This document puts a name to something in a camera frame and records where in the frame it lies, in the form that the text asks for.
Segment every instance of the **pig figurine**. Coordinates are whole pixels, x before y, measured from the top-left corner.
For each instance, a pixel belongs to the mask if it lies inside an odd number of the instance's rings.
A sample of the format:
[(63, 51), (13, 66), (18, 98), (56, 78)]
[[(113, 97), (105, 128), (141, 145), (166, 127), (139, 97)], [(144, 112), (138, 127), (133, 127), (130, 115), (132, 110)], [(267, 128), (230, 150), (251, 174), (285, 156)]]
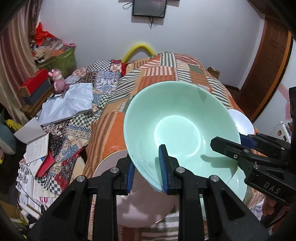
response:
[(52, 77), (54, 81), (54, 90), (57, 93), (63, 92), (65, 89), (65, 79), (62, 76), (62, 72), (59, 69), (52, 69), (51, 72), (48, 72), (48, 75)]

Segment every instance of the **red box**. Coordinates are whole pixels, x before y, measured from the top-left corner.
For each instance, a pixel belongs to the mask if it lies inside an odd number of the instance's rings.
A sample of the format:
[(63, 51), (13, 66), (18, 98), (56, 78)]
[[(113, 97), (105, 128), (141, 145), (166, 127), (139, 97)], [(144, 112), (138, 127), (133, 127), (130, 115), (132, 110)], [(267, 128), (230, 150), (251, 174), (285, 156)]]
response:
[(48, 77), (46, 69), (38, 70), (19, 87), (19, 94), (30, 96)]

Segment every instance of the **white plastic bag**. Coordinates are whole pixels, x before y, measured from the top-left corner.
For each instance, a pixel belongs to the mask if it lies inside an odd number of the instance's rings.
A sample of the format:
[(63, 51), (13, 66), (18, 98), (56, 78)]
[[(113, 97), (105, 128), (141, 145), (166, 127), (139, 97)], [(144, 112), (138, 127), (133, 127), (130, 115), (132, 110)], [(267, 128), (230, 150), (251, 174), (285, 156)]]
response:
[(92, 83), (70, 85), (64, 98), (59, 97), (43, 103), (38, 123), (41, 126), (48, 125), (92, 110), (92, 89)]

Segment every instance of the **patchwork quilt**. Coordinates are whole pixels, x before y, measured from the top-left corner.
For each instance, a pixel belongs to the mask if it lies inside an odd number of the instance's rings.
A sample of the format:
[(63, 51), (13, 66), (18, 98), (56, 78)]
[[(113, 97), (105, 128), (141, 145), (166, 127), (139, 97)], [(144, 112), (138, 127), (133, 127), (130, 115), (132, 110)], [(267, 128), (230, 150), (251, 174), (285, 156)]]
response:
[[(126, 149), (123, 138), (125, 112), (133, 97), (151, 84), (162, 81), (192, 83), (210, 92), (227, 109), (240, 110), (225, 86), (211, 76), (197, 59), (189, 55), (163, 52), (128, 65), (126, 71), (127, 74), (118, 81), (99, 119), (90, 125), (92, 134), (86, 148), (87, 163), (83, 172), (87, 177), (92, 177), (96, 167), (104, 158)], [(244, 202), (252, 209), (262, 198), (260, 192), (248, 187)], [(132, 229), (119, 226), (119, 240), (177, 241), (178, 215), (176, 207), (171, 214), (151, 227)]]
[(69, 185), (76, 159), (88, 144), (90, 125), (101, 116), (120, 78), (121, 60), (107, 60), (78, 69), (66, 79), (69, 85), (93, 84), (92, 111), (43, 126), (43, 130), (49, 133), (49, 149), (55, 158), (54, 165), (38, 179), (43, 188), (60, 194)]

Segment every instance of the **striped curtain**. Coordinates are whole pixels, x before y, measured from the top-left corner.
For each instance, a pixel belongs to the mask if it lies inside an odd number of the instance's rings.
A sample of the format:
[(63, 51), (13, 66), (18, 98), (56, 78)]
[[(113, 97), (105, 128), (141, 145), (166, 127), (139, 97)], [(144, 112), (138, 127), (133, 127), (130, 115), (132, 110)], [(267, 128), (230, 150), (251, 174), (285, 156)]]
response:
[(30, 41), (35, 34), (41, 1), (29, 0), (0, 37), (0, 103), (21, 124), (28, 120), (20, 111), (23, 101), (17, 90), (38, 70)]

